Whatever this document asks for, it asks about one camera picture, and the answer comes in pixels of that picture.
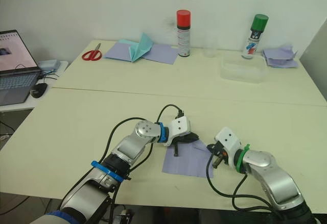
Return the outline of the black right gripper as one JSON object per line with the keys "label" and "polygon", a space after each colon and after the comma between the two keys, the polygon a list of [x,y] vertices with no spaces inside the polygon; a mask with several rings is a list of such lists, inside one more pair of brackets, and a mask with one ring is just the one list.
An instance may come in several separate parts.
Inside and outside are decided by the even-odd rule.
{"label": "black right gripper", "polygon": [[215,144],[209,144],[206,146],[206,148],[211,154],[217,157],[216,160],[214,160],[214,162],[212,163],[213,168],[218,168],[218,166],[222,162],[228,164],[228,155],[221,142],[216,142]]}

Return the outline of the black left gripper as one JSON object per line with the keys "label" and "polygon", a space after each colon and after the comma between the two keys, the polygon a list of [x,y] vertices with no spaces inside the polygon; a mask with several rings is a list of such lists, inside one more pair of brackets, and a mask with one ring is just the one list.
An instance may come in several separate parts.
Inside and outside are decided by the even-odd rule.
{"label": "black left gripper", "polygon": [[172,140],[172,144],[174,144],[174,157],[178,157],[178,143],[190,143],[199,140],[199,136],[193,132],[185,134],[185,135],[179,135],[176,136]]}

